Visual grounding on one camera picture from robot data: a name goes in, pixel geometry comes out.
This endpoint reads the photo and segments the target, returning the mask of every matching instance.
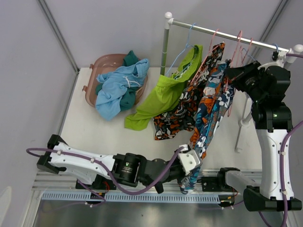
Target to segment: white table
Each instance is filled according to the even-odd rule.
[[[142,102],[155,87],[159,78],[160,68],[150,68],[148,82]],[[104,120],[98,112],[85,100],[84,85],[87,86],[91,70],[82,68],[72,95],[71,103],[64,122],[61,137],[72,147],[98,154],[140,154],[147,159],[162,158],[169,160],[173,151],[181,144],[186,144],[192,132],[181,131],[169,140],[154,140],[155,128],[151,120],[142,131],[124,128],[124,118],[135,113],[131,110],[119,113],[111,121]],[[238,120],[241,118],[245,95],[236,92],[232,113],[225,116],[216,131],[203,161],[202,169],[219,169],[221,167],[237,167],[241,170],[260,170],[261,150],[251,122],[248,130],[246,148],[242,153],[234,151],[238,135]]]

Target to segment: dark green cloth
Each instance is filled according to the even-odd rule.
[[[98,95],[99,91],[102,89],[103,84],[98,84],[96,86],[95,94]],[[133,107],[136,100],[136,91],[139,87],[130,87],[127,89],[126,93],[122,96],[120,100],[120,109],[121,111],[129,110]]]
[[[131,66],[136,64],[139,61],[137,56],[134,54],[133,51],[130,51],[123,59],[123,65],[122,66]]]

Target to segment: brown plastic basket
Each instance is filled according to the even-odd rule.
[[[96,104],[97,95],[95,94],[95,90],[97,85],[99,84],[96,79],[97,76],[99,74],[115,71],[117,68],[122,66],[123,58],[125,56],[126,54],[121,54],[121,53],[104,55],[98,58],[94,65],[93,64],[90,65],[90,69],[93,69],[93,71],[91,72],[90,75],[89,84],[87,86],[83,86],[82,89],[82,91],[85,91],[85,99],[89,105],[95,107]],[[143,92],[145,90],[147,80],[148,77],[146,75],[143,86],[136,91],[135,104],[137,104],[140,101]]]

